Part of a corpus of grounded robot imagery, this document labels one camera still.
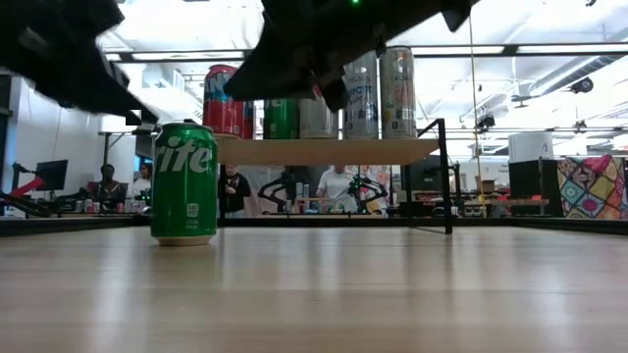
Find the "black background cabinet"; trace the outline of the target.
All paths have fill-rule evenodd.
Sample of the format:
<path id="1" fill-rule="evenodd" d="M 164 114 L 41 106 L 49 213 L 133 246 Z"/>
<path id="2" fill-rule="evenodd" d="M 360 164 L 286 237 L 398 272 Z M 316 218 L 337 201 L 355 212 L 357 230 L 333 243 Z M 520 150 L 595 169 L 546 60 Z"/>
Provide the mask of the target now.
<path id="1" fill-rule="evenodd" d="M 509 186 L 511 199 L 531 199 L 541 195 L 549 201 L 544 207 L 547 217 L 562 218 L 556 160 L 535 160 L 510 163 Z"/>

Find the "silver ventilation duct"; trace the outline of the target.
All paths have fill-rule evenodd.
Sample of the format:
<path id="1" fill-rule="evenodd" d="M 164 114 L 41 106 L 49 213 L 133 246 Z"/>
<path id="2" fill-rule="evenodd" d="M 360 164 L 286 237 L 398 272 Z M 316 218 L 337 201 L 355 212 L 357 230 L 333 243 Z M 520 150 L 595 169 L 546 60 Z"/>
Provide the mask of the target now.
<path id="1" fill-rule="evenodd" d="M 531 97 L 540 97 L 573 84 L 622 59 L 624 54 L 577 57 L 529 86 Z"/>

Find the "green Sprite can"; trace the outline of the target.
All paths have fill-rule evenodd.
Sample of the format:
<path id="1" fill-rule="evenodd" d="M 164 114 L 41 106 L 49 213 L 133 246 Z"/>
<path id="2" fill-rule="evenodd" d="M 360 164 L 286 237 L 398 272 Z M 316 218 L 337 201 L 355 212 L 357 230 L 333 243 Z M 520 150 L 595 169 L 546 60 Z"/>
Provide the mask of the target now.
<path id="1" fill-rule="evenodd" d="M 297 139 L 299 108 L 296 99 L 264 101 L 264 139 Z"/>
<path id="2" fill-rule="evenodd" d="M 151 236 L 162 246 L 205 245 L 217 231 L 217 143 L 208 126 L 170 123 L 154 143 Z"/>

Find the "black aluminium frame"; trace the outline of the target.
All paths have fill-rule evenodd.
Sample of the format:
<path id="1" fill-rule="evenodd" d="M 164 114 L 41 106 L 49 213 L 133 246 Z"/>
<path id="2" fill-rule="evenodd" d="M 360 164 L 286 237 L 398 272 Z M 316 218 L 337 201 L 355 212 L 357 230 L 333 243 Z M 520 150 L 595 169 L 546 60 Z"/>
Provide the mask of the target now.
<path id="1" fill-rule="evenodd" d="M 145 216 L 106 216 L 81 218 L 10 219 L 0 218 L 0 237 L 40 233 L 94 230 L 117 227 L 148 227 Z M 375 217 L 312 215 L 253 219 L 226 219 L 221 227 L 444 227 L 444 219 L 384 219 Z M 628 235 L 628 221 L 564 218 L 464 218 L 450 222 L 452 227 L 531 227 L 614 235 Z"/>

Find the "wooden shelf black metal legs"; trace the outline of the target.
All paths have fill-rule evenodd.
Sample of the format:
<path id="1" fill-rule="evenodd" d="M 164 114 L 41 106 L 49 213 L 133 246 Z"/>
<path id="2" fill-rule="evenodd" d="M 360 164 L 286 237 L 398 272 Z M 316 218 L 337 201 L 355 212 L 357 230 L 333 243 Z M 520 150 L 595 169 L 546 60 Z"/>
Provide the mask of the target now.
<path id="1" fill-rule="evenodd" d="M 448 160 L 445 139 L 445 121 L 436 119 L 421 130 L 438 130 L 436 139 L 369 139 L 369 140 L 239 140 L 222 139 L 218 142 L 218 162 L 221 171 L 227 165 L 239 166 L 322 166 L 322 165 L 400 165 L 406 172 L 412 164 L 440 152 L 442 180 L 448 186 Z M 366 216 L 309 216 L 263 217 L 227 219 L 221 216 L 220 227 L 434 227 L 442 226 L 451 235 L 454 225 L 451 213 L 450 191 L 443 190 L 445 215 L 442 220 L 421 221 L 413 217 L 411 181 L 406 182 L 406 213 L 403 219 L 384 219 Z"/>

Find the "long ceiling light bar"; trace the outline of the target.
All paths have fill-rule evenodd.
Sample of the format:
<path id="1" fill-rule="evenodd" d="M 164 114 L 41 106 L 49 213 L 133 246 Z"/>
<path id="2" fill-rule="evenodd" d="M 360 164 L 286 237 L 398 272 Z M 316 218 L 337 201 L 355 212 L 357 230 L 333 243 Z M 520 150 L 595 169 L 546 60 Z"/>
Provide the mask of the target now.
<path id="1" fill-rule="evenodd" d="M 409 46 L 415 58 L 464 58 L 470 56 L 542 57 L 628 55 L 628 41 L 592 43 L 512 43 L 486 45 L 416 45 Z M 179 51 L 106 51 L 107 60 L 124 63 L 195 63 L 243 61 L 251 49 L 179 50 Z"/>

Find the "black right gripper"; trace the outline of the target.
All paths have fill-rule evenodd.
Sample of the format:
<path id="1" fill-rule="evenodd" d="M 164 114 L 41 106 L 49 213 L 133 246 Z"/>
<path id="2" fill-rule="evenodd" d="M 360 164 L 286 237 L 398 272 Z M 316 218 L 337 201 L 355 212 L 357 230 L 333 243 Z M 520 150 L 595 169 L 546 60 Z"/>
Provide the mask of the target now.
<path id="1" fill-rule="evenodd" d="M 262 48 L 225 85 L 236 101 L 315 97 L 313 73 L 327 74 L 440 15 L 456 32 L 479 0 L 262 0 Z M 341 76 L 319 85 L 331 112 L 344 109 Z"/>

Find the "colourful patchwork quilt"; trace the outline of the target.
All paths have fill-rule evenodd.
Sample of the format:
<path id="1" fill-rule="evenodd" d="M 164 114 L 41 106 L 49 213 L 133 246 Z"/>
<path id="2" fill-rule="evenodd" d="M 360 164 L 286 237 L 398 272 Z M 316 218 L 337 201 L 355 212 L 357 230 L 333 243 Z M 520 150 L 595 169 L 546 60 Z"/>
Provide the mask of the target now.
<path id="1" fill-rule="evenodd" d="M 628 220 L 625 160 L 611 155 L 557 163 L 565 218 Z"/>

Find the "black background monitor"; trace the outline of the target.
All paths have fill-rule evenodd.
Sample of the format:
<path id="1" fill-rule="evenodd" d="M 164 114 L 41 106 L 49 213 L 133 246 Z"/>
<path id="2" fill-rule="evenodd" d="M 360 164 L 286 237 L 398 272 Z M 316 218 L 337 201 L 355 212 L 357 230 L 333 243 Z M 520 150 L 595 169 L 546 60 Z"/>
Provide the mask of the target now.
<path id="1" fill-rule="evenodd" d="M 446 187 L 453 191 L 453 170 L 449 169 L 448 173 L 447 183 L 443 183 L 441 158 L 429 155 L 410 166 L 409 177 L 401 176 L 402 189 L 406 188 L 406 182 L 410 180 L 415 195 L 441 194 Z"/>
<path id="2" fill-rule="evenodd" d="M 40 162 L 36 165 L 35 174 L 42 179 L 36 191 L 57 191 L 65 188 L 68 160 Z"/>

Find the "slim Celsius Arctic Vibe can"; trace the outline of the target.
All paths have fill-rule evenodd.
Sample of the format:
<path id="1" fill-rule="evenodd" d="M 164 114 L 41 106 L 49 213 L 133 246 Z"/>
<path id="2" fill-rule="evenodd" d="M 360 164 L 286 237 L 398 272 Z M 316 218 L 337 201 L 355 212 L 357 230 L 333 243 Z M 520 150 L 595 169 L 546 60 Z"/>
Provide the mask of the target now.
<path id="1" fill-rule="evenodd" d="M 414 57 L 409 47 L 389 47 L 381 56 L 380 81 L 382 138 L 415 138 Z"/>
<path id="2" fill-rule="evenodd" d="M 378 139 L 377 56 L 367 52 L 345 66 L 348 101 L 343 115 L 345 139 Z"/>

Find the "colourful poster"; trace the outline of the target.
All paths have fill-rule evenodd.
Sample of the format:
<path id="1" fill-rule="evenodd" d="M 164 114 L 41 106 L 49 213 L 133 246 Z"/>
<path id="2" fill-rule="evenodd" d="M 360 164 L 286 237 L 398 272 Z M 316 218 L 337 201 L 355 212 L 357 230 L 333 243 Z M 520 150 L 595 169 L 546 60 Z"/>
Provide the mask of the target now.
<path id="1" fill-rule="evenodd" d="M 390 204 L 391 167 L 377 165 L 362 166 L 361 174 L 364 177 L 368 177 L 369 179 L 384 186 L 384 190 L 388 193 L 388 195 L 384 198 L 378 198 L 368 202 L 367 210 L 370 213 L 385 214 Z"/>

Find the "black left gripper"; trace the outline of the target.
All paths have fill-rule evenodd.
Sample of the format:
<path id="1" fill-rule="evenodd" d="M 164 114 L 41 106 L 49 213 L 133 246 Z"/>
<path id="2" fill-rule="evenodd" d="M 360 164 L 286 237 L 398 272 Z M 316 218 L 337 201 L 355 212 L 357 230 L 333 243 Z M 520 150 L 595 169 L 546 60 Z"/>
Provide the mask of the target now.
<path id="1" fill-rule="evenodd" d="M 93 114 L 158 123 L 125 87 L 97 37 L 125 16 L 118 0 L 0 0 L 0 67 L 24 76 L 42 93 Z"/>

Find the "silver Diet Coke can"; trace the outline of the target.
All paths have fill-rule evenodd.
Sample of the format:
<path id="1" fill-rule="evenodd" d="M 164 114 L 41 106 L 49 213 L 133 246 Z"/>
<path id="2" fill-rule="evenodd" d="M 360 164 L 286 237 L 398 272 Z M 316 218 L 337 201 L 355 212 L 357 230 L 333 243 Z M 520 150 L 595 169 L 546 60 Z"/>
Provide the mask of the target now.
<path id="1" fill-rule="evenodd" d="M 299 101 L 299 137 L 301 139 L 338 139 L 339 116 L 322 98 Z"/>

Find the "seated person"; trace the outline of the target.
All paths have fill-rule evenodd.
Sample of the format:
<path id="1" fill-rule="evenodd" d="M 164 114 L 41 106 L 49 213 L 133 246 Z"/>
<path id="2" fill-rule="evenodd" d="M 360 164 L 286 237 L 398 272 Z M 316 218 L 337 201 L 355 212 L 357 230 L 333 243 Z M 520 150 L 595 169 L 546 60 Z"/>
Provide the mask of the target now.
<path id="1" fill-rule="evenodd" d="M 151 164 L 140 165 L 140 176 L 136 179 L 127 191 L 128 198 L 135 198 L 141 195 L 142 191 L 151 188 L 153 166 Z"/>

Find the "red padded bar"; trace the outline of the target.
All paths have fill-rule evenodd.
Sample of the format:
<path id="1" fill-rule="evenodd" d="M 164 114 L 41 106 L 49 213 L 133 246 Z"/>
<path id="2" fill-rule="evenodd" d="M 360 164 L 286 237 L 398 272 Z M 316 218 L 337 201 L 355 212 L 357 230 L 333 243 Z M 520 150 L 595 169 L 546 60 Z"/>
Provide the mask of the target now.
<path id="1" fill-rule="evenodd" d="M 38 187 L 42 186 L 45 181 L 40 177 L 36 176 L 32 181 L 26 183 L 23 186 L 19 186 L 18 188 L 12 190 L 10 192 L 11 196 L 22 197 L 28 194 L 31 191 L 36 190 Z"/>

